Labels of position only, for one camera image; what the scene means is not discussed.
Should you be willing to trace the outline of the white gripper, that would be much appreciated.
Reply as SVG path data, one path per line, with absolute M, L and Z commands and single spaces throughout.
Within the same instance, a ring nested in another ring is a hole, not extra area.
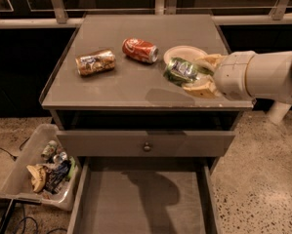
M 220 54 L 206 55 L 197 58 L 195 62 L 215 71 L 215 85 L 208 81 L 202 85 L 184 84 L 186 93 L 197 98 L 216 98 L 217 89 L 228 100 L 252 100 L 246 88 L 246 70 L 250 60 L 256 55 L 253 51 L 234 52 L 228 56 Z

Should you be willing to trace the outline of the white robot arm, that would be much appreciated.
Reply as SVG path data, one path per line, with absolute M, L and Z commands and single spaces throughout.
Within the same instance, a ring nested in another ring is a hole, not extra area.
M 199 98 L 223 96 L 228 100 L 271 99 L 267 115 L 279 124 L 292 106 L 292 51 L 257 54 L 234 52 L 227 56 L 208 55 L 198 64 L 214 72 L 182 88 Z

